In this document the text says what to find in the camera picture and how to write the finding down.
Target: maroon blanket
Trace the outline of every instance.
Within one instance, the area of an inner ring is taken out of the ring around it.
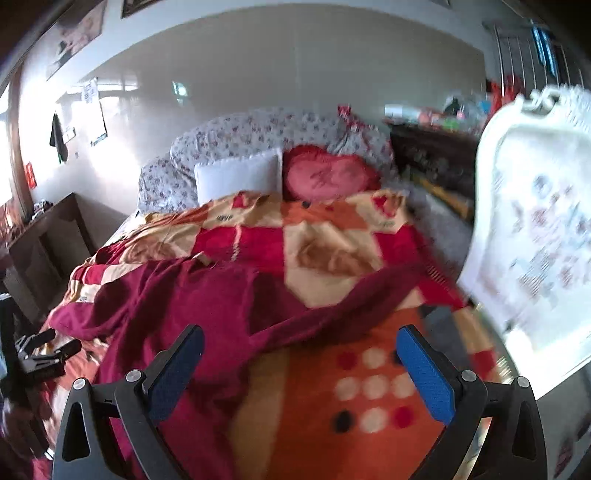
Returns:
[[[239,262],[149,261],[104,284],[93,303],[56,310],[52,327],[80,339],[110,336],[95,383],[145,368],[188,324],[206,348],[193,380],[159,430],[191,478],[235,478],[227,431],[246,391],[247,362],[264,350],[313,336],[359,338],[384,320],[427,273],[422,264],[385,267],[363,277],[339,304],[304,306],[274,276]],[[141,470],[122,426],[114,424],[130,471]]]

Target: screw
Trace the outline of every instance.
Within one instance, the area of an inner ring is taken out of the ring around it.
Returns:
[[[474,382],[477,376],[472,370],[464,370],[462,372],[462,378],[467,382]]]
[[[86,385],[86,380],[84,378],[77,378],[76,380],[74,380],[72,388],[74,390],[80,390],[82,387],[84,387],[84,385]]]
[[[127,373],[127,375],[125,376],[125,379],[128,382],[135,382],[138,381],[142,376],[142,372],[140,372],[139,370],[132,370],[130,372]]]
[[[528,388],[530,386],[530,381],[525,377],[517,377],[517,384],[520,387]]]

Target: white polka dot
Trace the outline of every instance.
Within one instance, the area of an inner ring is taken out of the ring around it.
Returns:
[[[363,382],[363,393],[369,400],[382,398],[388,391],[388,379],[384,375],[374,375]]]
[[[408,373],[402,374],[392,380],[392,393],[396,398],[408,398],[414,394],[414,383]]]
[[[375,346],[363,352],[363,363],[367,368],[379,368],[386,363],[386,352]]]
[[[359,380],[353,377],[341,378],[335,386],[335,395],[340,401],[353,400],[359,393]]]
[[[376,433],[383,430],[388,422],[388,414],[383,408],[371,408],[361,415],[359,428],[364,433]]]

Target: white pillow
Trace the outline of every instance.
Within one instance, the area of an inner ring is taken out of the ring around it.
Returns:
[[[250,157],[232,157],[195,165],[199,205],[240,190],[282,193],[283,151],[273,148]]]

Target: blue gripper pad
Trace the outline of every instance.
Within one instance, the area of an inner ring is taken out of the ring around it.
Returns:
[[[406,327],[398,331],[396,353],[413,379],[431,416],[449,425],[456,411],[452,386]]]
[[[194,329],[161,371],[148,399],[148,417],[156,425],[173,412],[205,349],[201,328]]]

